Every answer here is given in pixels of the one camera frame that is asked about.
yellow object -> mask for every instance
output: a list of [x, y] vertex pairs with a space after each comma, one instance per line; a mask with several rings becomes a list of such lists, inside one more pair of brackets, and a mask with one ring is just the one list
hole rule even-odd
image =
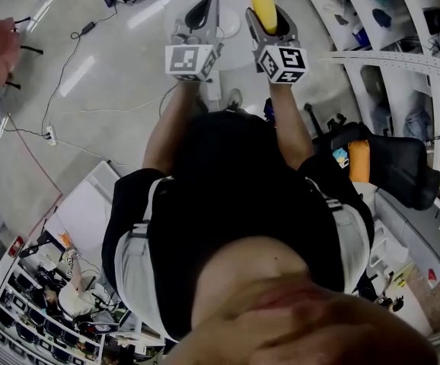
[[278, 14], [274, 0], [252, 0], [253, 10], [268, 34], [275, 34], [278, 29]]
[[371, 175], [371, 149], [367, 141], [349, 143], [349, 178], [353, 183], [368, 183]]

person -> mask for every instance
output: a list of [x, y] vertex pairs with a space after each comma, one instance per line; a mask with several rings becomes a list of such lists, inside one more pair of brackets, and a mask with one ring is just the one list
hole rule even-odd
[[115, 185], [103, 268], [144, 323], [179, 341], [171, 364], [434, 364], [387, 310], [350, 296], [368, 263], [368, 207], [314, 146], [287, 84], [276, 126], [228, 110], [192, 116], [180, 82], [143, 167]]

power strip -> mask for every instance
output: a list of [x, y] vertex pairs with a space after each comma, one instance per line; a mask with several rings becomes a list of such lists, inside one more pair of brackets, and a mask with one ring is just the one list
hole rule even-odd
[[46, 132], [49, 134], [49, 138], [47, 139], [47, 143], [51, 146], [56, 146], [56, 136], [54, 135], [54, 129], [50, 125], [46, 127]]

gray floor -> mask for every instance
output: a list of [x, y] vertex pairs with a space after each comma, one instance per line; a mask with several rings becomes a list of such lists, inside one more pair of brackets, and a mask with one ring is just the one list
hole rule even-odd
[[[29, 234], [56, 198], [70, 193], [102, 157], [121, 164], [115, 166], [121, 175], [140, 168], [148, 137], [158, 121], [161, 98], [175, 83], [164, 73], [165, 9], [157, 1], [117, 5], [116, 17], [84, 36], [51, 103], [47, 121], [50, 119], [57, 139], [97, 155], [63, 143], [51, 147], [42, 138], [26, 133], [21, 137], [15, 132], [3, 133], [0, 214], [15, 234]], [[332, 45], [310, 1], [276, 2], [298, 25], [311, 63], [309, 75], [293, 87], [298, 107], [312, 103], [320, 122], [337, 112], [344, 113], [349, 121], [359, 121], [345, 72], [338, 65], [317, 59], [319, 52], [330, 50]], [[128, 21], [141, 12], [150, 13], [146, 10], [154, 3], [159, 9], [129, 29]], [[70, 34], [112, 13], [104, 0], [0, 0], [0, 18], [34, 17], [30, 27], [25, 24], [19, 31], [24, 32], [24, 44], [45, 51], [44, 56], [22, 52], [14, 70], [22, 90], [9, 88], [4, 92], [0, 117], [10, 113], [18, 128], [40, 131], [49, 96], [75, 48]], [[244, 95], [243, 107], [262, 115], [268, 87], [253, 64], [224, 71], [221, 80], [224, 100], [230, 89], [238, 87]], [[313, 131], [308, 116], [304, 111], [302, 114]], [[6, 129], [14, 128], [12, 121]]]

black t-shirt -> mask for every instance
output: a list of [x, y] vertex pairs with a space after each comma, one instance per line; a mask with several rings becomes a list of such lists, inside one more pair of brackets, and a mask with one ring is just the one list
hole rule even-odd
[[[279, 152], [276, 130], [257, 116], [213, 113], [195, 119], [174, 164], [173, 180], [159, 184], [148, 228], [155, 287], [164, 327], [181, 339], [191, 329], [196, 281], [224, 245], [246, 236], [271, 236], [295, 250], [314, 282], [344, 288], [338, 233], [323, 196], [306, 182], [362, 215], [372, 242], [371, 213], [330, 156], [314, 156], [298, 171]], [[164, 175], [138, 170], [115, 185], [104, 239], [104, 271], [116, 286], [119, 238], [140, 223], [151, 184]]]

